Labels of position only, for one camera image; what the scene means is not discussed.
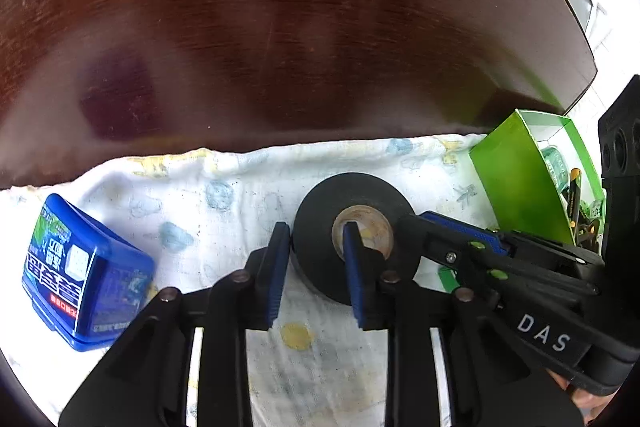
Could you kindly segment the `bare human hand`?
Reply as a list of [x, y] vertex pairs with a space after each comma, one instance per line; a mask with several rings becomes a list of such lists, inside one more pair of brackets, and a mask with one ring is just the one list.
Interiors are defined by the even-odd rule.
[[589, 426], [617, 395], [617, 391], [612, 395], [593, 395], [587, 390], [578, 389], [568, 379], [553, 372], [551, 369], [548, 369], [548, 373], [560, 388], [570, 396], [574, 406], [582, 412], [585, 426]]

